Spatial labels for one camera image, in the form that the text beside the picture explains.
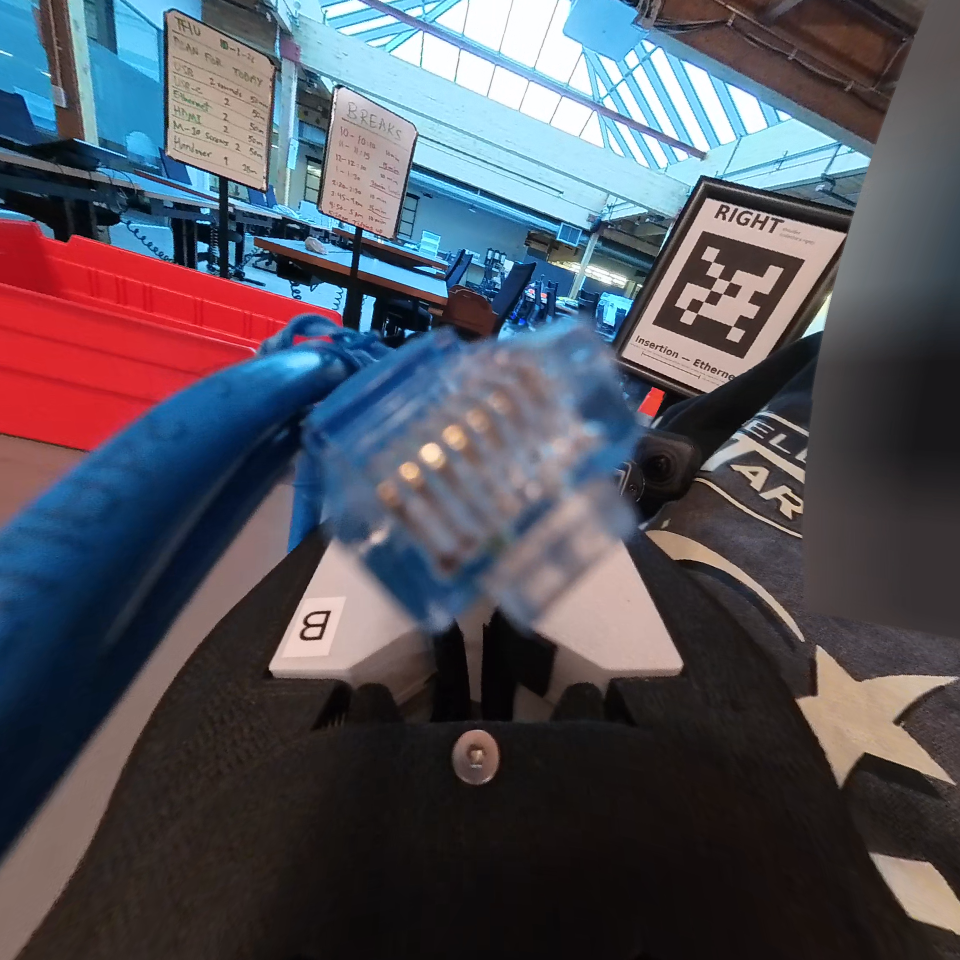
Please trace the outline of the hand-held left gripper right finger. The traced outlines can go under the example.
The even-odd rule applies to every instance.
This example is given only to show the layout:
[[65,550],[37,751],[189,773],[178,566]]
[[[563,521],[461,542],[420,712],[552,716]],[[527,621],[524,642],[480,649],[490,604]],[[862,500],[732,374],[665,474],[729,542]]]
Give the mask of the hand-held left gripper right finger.
[[681,674],[684,663],[626,545],[612,548],[534,622],[554,647],[547,687]]

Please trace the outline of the wooden desk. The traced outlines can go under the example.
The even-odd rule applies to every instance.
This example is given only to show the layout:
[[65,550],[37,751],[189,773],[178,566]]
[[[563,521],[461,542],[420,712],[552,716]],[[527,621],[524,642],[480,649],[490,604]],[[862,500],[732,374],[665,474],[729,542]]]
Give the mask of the wooden desk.
[[246,228],[268,226],[265,211],[229,199],[221,240],[218,198],[186,171],[168,177],[164,165],[157,173],[76,159],[56,162],[2,147],[2,219],[36,222],[62,242],[83,237],[110,245],[125,229],[155,258],[247,281],[254,256],[246,252]]
[[364,297],[403,298],[439,309],[444,309],[449,299],[443,279],[365,254],[360,254],[354,265],[354,254],[349,250],[318,253],[307,249],[306,242],[267,237],[255,237],[253,244],[275,259],[278,275],[283,280],[329,283],[345,290],[342,324],[352,330],[361,328]]

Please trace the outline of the brown leather chair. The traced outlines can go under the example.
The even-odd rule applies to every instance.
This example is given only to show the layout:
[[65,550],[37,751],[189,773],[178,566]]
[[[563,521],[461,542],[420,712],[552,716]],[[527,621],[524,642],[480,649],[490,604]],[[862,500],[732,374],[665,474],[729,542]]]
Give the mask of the brown leather chair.
[[493,337],[501,326],[491,302],[466,286],[455,286],[449,292],[440,321],[468,341]]

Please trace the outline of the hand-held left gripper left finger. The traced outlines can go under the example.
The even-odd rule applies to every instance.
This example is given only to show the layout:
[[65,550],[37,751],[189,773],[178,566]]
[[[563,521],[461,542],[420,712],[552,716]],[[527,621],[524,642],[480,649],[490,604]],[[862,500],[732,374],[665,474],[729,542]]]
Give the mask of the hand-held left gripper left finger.
[[332,540],[270,660],[275,679],[427,685],[432,640],[354,554]]

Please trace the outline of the whiteboard sign on pole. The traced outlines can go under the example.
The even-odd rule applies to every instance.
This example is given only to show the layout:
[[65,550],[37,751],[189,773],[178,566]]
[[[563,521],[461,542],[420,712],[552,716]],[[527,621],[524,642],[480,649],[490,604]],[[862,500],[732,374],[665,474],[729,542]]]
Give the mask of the whiteboard sign on pole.
[[417,128],[402,115],[342,83],[334,86],[318,210],[353,230],[343,313],[350,329],[359,329],[364,297],[363,236],[397,237],[417,141]]
[[218,179],[219,273],[242,280],[229,262],[230,184],[269,189],[277,65],[175,8],[163,13],[163,53],[164,155]]

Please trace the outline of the black framed sign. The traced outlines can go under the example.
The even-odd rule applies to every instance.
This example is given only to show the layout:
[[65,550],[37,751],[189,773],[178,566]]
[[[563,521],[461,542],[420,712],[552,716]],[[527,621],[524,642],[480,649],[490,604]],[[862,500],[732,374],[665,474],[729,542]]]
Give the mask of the black framed sign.
[[853,211],[702,176],[614,340],[618,367],[682,397],[800,338],[832,291]]

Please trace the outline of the person's printed dark sweatshirt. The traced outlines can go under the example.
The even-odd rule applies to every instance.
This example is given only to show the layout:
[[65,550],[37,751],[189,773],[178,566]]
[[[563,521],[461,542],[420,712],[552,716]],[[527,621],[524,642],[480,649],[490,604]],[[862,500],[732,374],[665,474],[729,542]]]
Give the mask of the person's printed dark sweatshirt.
[[770,657],[874,867],[937,958],[958,958],[958,641],[811,611],[803,585],[812,388],[735,413],[717,393],[657,426],[702,465],[649,537]]

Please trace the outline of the red plastic bin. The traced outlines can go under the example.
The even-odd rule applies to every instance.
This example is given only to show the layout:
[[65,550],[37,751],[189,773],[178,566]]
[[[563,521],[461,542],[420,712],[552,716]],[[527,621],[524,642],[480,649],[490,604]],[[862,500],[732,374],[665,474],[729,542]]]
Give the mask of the red plastic bin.
[[252,359],[291,297],[83,237],[1,225],[1,433],[89,451],[199,379]]

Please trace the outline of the person's right forearm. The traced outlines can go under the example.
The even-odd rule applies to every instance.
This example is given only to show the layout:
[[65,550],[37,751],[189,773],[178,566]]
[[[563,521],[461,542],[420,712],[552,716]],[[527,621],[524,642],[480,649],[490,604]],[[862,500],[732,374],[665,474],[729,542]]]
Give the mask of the person's right forearm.
[[656,429],[692,441],[706,460],[819,357],[823,332],[792,342],[709,393],[675,403]]

